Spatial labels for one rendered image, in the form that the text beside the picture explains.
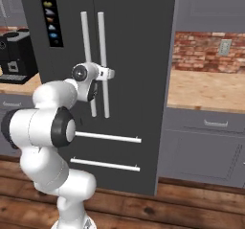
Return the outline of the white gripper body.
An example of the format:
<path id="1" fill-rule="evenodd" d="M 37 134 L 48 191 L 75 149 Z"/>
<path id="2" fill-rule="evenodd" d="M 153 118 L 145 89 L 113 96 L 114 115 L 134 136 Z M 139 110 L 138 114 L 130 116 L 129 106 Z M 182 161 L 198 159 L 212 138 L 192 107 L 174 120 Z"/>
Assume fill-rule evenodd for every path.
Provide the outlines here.
<path id="1" fill-rule="evenodd" d="M 115 77 L 115 71 L 110 68 L 103 67 L 102 72 L 103 72 L 102 75 L 103 80 L 111 80 Z"/>

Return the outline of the dark grey fridge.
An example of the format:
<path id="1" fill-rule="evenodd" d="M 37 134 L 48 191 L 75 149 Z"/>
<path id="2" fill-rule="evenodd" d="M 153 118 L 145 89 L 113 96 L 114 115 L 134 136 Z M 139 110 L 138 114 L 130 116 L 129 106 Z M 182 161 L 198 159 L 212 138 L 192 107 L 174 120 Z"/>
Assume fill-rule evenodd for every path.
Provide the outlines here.
<path id="1" fill-rule="evenodd" d="M 175 0 L 22 0 L 43 82 L 92 60 L 116 73 L 71 112 L 79 135 L 59 154 L 99 187 L 155 195 Z"/>

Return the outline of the plain dark grey fridge door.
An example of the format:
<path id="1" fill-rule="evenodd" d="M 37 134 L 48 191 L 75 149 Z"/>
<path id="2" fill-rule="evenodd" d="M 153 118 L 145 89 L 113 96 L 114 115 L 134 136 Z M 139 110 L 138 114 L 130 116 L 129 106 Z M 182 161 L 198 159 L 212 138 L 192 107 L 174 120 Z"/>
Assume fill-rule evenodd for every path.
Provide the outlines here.
<path id="1" fill-rule="evenodd" d="M 95 0 L 104 13 L 110 117 L 160 127 L 175 0 Z"/>

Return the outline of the dark grey fridge door with panel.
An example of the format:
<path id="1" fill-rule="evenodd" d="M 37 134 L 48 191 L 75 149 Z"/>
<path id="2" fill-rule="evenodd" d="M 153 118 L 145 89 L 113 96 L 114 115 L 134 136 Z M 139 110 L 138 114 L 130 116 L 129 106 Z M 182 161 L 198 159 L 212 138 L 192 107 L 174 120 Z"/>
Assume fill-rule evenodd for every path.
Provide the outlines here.
<path id="1" fill-rule="evenodd" d="M 61 41 L 55 45 L 48 31 L 43 0 L 22 0 L 41 82 L 72 77 L 85 61 L 80 13 L 93 13 L 93 0 L 55 0 Z"/>

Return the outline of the dark grey fridge drawer front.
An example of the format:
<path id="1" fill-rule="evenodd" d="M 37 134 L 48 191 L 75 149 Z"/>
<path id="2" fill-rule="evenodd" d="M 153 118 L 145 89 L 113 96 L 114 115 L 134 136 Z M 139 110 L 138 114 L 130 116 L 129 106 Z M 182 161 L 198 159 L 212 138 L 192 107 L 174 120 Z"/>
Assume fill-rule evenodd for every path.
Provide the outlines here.
<path id="1" fill-rule="evenodd" d="M 76 136 L 70 146 L 70 156 L 120 163 L 159 153 L 160 128 L 146 121 L 129 120 L 124 123 L 112 118 L 78 118 L 76 131 L 140 138 L 142 142 L 138 144 Z"/>
<path id="2" fill-rule="evenodd" d="M 157 175 L 155 173 L 147 173 L 143 165 L 138 164 L 120 164 L 112 161 L 99 161 L 112 164 L 120 164 L 127 166 L 138 166 L 141 168 L 139 172 L 117 170 L 104 167 L 82 165 L 71 163 L 71 158 L 98 161 L 92 158 L 83 158 L 72 155 L 68 158 L 69 164 L 78 170 L 85 170 L 92 173 L 98 182 L 98 187 L 102 189 L 133 193 L 138 195 L 156 195 L 157 190 Z"/>

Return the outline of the black coffee machine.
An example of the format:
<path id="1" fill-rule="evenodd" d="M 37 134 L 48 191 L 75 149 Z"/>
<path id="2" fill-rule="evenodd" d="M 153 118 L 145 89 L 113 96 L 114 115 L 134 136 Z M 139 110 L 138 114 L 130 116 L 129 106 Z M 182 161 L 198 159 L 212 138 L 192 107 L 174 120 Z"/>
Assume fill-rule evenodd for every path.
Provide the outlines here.
<path id="1" fill-rule="evenodd" d="M 0 83 L 24 84 L 38 73 L 28 29 L 0 34 Z"/>

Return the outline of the grey base cupboard door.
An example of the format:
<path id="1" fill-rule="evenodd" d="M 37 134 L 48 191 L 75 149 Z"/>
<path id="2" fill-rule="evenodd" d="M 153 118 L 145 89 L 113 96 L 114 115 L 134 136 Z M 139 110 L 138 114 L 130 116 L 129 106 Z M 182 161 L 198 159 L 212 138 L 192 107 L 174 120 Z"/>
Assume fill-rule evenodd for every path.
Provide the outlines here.
<path id="1" fill-rule="evenodd" d="M 11 157 L 19 157 L 21 154 L 20 149 L 13 149 L 11 147 L 11 144 L 5 139 L 4 135 L 1 132 L 1 122 L 5 114 L 6 110 L 0 109 L 0 154 Z"/>
<path id="2" fill-rule="evenodd" d="M 161 177 L 245 187 L 244 138 L 165 130 L 161 145 Z"/>

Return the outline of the grey wall socket plate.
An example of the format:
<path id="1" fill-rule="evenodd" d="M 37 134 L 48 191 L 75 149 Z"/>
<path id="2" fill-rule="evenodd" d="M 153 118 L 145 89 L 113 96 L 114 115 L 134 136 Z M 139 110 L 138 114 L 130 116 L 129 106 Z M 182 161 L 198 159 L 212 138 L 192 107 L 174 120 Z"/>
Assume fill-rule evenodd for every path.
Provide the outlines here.
<path id="1" fill-rule="evenodd" d="M 232 41 L 230 39 L 222 39 L 219 46 L 218 54 L 220 56 L 227 56 L 230 52 Z"/>

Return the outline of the grey wall cupboard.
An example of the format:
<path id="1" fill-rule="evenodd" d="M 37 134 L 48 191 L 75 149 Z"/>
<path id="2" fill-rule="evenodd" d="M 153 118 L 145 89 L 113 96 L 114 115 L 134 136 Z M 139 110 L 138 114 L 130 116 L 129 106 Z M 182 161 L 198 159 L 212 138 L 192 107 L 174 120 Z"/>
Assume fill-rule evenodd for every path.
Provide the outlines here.
<path id="1" fill-rule="evenodd" d="M 176 30 L 245 33 L 245 0 L 176 0 Z"/>
<path id="2" fill-rule="evenodd" d="M 21 0 L 0 0 L 0 26 L 27 26 L 27 21 Z"/>

